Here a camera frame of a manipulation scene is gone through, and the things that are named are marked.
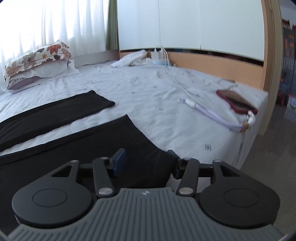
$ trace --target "white sheer curtain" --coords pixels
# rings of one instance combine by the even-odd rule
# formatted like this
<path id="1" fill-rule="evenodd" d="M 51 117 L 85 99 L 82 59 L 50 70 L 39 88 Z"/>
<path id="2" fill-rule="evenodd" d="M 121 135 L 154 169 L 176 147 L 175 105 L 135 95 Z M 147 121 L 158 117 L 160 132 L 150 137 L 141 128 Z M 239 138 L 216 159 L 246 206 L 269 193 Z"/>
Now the white sheer curtain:
<path id="1" fill-rule="evenodd" d="M 0 81 L 9 61 L 57 40 L 72 56 L 106 50 L 109 0 L 4 0 L 0 3 Z"/>

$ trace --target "white cabinet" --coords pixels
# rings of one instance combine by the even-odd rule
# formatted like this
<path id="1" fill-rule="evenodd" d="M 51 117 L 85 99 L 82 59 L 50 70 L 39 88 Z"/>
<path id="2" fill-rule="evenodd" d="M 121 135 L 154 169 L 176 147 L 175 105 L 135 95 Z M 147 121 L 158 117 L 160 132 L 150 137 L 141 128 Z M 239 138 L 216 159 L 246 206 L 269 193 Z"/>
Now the white cabinet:
<path id="1" fill-rule="evenodd" d="M 201 48 L 264 60 L 261 0 L 199 0 Z"/>
<path id="2" fill-rule="evenodd" d="M 119 49 L 160 46 L 158 0 L 117 0 Z"/>
<path id="3" fill-rule="evenodd" d="M 159 0 L 161 44 L 200 49 L 199 12 L 199 0 Z"/>

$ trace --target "ribbed plastic cover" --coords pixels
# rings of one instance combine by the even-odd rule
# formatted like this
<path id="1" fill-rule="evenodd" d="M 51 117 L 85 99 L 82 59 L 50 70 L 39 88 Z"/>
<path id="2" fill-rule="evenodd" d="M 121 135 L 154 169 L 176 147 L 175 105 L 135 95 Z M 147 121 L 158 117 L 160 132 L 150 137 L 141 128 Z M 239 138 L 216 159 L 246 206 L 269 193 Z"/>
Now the ribbed plastic cover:
<path id="1" fill-rule="evenodd" d="M 20 225 L 14 241 L 276 241 L 282 237 L 272 225 L 240 230 L 211 220 L 193 198 L 179 197 L 171 188 L 125 189 L 99 199 L 81 220 L 57 229 Z"/>

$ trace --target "bed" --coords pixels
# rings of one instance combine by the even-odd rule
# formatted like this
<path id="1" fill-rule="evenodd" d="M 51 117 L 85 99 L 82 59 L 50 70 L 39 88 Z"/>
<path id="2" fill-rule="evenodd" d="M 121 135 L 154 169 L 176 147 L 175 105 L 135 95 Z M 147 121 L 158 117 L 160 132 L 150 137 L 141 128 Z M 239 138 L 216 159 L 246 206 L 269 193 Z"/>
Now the bed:
<path id="1" fill-rule="evenodd" d="M 112 108 L 74 121 L 70 125 L 37 136 L 6 149 L 0 155 L 17 152 L 55 140 L 128 114 L 134 125 L 158 148 L 172 149 L 180 157 L 193 157 L 201 163 L 221 159 L 241 168 L 262 121 L 268 94 L 263 90 L 233 83 L 195 70 L 172 67 L 172 74 L 188 91 L 203 98 L 209 106 L 223 110 L 224 118 L 238 123 L 229 104 L 218 97 L 216 89 L 230 88 L 258 108 L 256 124 L 245 133 L 231 131 L 186 104 L 178 103 L 186 94 L 176 86 L 164 66 L 142 65 L 112 68 L 111 62 L 86 65 L 79 73 L 41 81 L 18 93 L 0 96 L 0 121 L 34 107 L 90 90 L 114 101 Z M 208 180 L 199 181 L 203 189 Z M 167 183 L 176 189 L 173 177 Z"/>

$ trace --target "floor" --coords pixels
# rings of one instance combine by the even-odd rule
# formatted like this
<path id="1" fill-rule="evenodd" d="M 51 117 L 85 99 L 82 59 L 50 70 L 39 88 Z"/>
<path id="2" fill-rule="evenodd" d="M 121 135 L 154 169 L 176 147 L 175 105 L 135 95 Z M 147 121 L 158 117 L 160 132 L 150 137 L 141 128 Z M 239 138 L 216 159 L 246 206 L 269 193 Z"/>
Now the floor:
<path id="1" fill-rule="evenodd" d="M 241 170 L 276 191 L 281 206 L 274 225 L 290 233 L 296 231 L 296 122 L 284 118 L 285 110 L 275 106 L 268 129 L 256 137 Z"/>

